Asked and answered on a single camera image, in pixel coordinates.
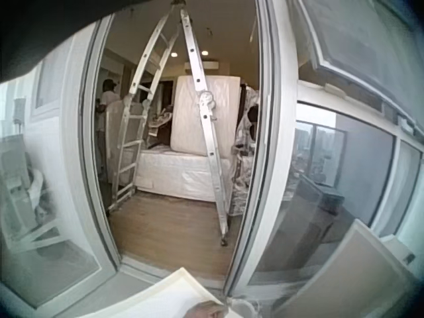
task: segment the ceiling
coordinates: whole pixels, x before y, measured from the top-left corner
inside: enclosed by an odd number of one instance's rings
[[[170,2],[151,0],[118,12],[106,47],[137,64],[156,23],[169,11]],[[257,32],[252,43],[249,41],[256,18],[254,0],[187,0],[187,10],[200,50],[209,52],[204,60],[229,62],[231,75],[242,77],[247,68],[254,68],[257,76]],[[179,21],[179,13],[175,10],[164,30],[168,38]],[[188,61],[182,32],[173,52],[177,52],[178,57],[170,58],[168,65]]]

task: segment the wooden floor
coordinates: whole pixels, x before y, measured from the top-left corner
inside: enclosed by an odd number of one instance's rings
[[[110,218],[121,253],[166,270],[222,280],[233,257],[241,217],[233,217],[228,246],[220,245],[214,203],[137,192]]]

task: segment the man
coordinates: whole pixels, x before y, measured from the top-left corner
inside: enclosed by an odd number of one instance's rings
[[[96,154],[96,164],[97,164],[97,174],[99,174],[99,179],[107,178],[106,170],[106,108],[113,102],[120,100],[118,94],[115,93],[115,84],[111,79],[105,79],[103,82],[103,94],[101,95],[99,105],[96,105],[95,111],[97,115],[97,126],[96,126],[96,135],[97,135],[97,154]]]

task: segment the aluminum ladder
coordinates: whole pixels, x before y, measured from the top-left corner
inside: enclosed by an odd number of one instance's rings
[[[203,134],[205,137],[205,144],[207,149],[207,157],[209,159],[209,167],[211,170],[211,178],[213,184],[213,190],[215,194],[215,201],[217,204],[217,212],[219,217],[219,226],[221,230],[221,245],[227,245],[227,233],[228,233],[228,223],[227,223],[227,211],[229,208],[229,203],[226,198],[225,184],[223,181],[223,173],[221,168],[221,157],[219,156],[219,149],[217,146],[217,136],[215,132],[214,121],[216,118],[213,116],[213,108],[215,107],[215,100],[213,98],[213,94],[208,90],[205,72],[203,70],[203,64],[200,57],[199,47],[197,45],[197,41],[195,39],[193,29],[191,27],[190,17],[188,15],[186,9],[186,2],[184,0],[174,0],[171,3],[170,12],[162,17],[156,28],[154,29],[150,40],[144,52],[141,56],[140,62],[138,63],[137,70],[135,72],[134,78],[131,83],[131,87],[129,90],[129,94],[125,96],[124,103],[124,111],[123,117],[121,120],[121,126],[119,129],[118,135],[118,151],[119,157],[115,164],[114,174],[113,174],[113,185],[112,185],[112,205],[109,207],[109,210],[112,211],[116,209],[119,204],[128,199],[135,193],[134,181],[136,177],[136,169],[138,163],[138,157],[140,156],[140,148],[142,144],[142,136],[144,127],[146,125],[146,121],[148,118],[148,112],[150,109],[150,104],[154,98],[154,94],[158,87],[160,78],[162,76],[163,69],[166,65],[166,61],[169,58],[169,55],[172,51],[172,48],[175,44],[175,41],[179,35],[179,26],[172,36],[172,38],[168,41],[166,37],[162,34],[162,30],[169,16],[172,14],[174,7],[177,7],[180,10],[180,17],[182,28],[184,30],[185,43],[187,46],[187,52],[189,56],[189,62],[191,65],[191,71],[193,74],[194,87],[198,96],[198,106],[199,106],[199,116],[201,119]],[[165,44],[166,49],[160,59],[160,63],[157,64],[151,59],[151,55],[154,49],[154,46],[158,39],[161,38]],[[144,87],[140,85],[141,77],[146,69],[147,62],[152,62],[152,64],[156,67],[156,72],[154,74],[152,85],[150,88]],[[137,91],[141,89],[143,91],[148,92],[147,98],[142,102],[143,110],[142,115],[132,115],[131,110],[131,102],[133,101],[134,96]],[[127,128],[130,120],[139,120],[138,130],[136,134],[136,140],[125,143],[127,136]],[[137,145],[136,155],[133,156],[135,158],[135,162],[122,167],[122,158],[123,152],[125,148],[132,147]],[[130,183],[119,189],[119,181],[121,174],[130,171]]]

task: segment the glass door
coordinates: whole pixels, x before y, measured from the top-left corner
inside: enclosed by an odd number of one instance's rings
[[[80,90],[95,30],[0,85],[0,288],[12,315],[52,317],[115,273],[80,159]]]

